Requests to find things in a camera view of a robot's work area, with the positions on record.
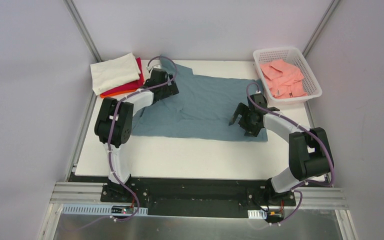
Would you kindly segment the blue-grey t-shirt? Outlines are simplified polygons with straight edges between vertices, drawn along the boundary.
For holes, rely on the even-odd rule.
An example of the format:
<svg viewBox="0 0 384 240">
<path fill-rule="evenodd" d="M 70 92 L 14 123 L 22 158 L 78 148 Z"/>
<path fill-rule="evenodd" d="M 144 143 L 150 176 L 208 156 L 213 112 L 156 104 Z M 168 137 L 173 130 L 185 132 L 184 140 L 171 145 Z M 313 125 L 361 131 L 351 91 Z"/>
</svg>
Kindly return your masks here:
<svg viewBox="0 0 384 240">
<path fill-rule="evenodd" d="M 228 142 L 267 142 L 265 129 L 246 136 L 237 123 L 229 125 L 239 103 L 248 103 L 246 87 L 256 91 L 258 79 L 221 78 L 194 74 L 193 69 L 161 59 L 161 67 L 177 73 L 179 93 L 157 101 L 133 117 L 132 135 L 195 138 Z"/>
</svg>

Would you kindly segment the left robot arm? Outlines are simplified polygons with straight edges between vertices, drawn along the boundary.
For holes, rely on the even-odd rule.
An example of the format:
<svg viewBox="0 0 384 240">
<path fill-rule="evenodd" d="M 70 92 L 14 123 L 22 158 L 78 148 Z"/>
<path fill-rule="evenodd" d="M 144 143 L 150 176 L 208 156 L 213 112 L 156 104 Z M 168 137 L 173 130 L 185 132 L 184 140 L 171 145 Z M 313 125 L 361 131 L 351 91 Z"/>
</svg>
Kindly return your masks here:
<svg viewBox="0 0 384 240">
<path fill-rule="evenodd" d="M 120 202 L 129 201 L 133 195 L 133 189 L 126 185 L 131 170 L 126 158 L 121 156 L 122 148 L 132 134 L 133 118 L 140 110 L 177 95 L 177 75 L 177 71 L 170 74 L 163 69 L 154 68 L 143 87 L 119 100 L 113 97 L 102 100 L 94 133 L 105 147 L 109 164 L 108 180 L 117 184 L 113 195 Z"/>
</svg>

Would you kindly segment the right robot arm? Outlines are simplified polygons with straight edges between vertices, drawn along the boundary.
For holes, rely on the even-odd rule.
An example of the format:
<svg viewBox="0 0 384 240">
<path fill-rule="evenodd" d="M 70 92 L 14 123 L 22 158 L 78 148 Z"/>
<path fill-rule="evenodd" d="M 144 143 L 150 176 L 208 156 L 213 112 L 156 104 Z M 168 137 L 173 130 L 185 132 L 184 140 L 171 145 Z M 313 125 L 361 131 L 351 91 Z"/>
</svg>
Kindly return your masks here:
<svg viewBox="0 0 384 240">
<path fill-rule="evenodd" d="M 263 191 L 268 204 L 278 204 L 306 181 L 334 170 L 327 132 L 323 128 L 306 128 L 282 115 L 278 108 L 267 107 L 261 93 L 248 96 L 247 101 L 237 105 L 229 124 L 238 123 L 248 137 L 257 137 L 266 129 L 288 143 L 288 167 L 270 178 Z"/>
</svg>

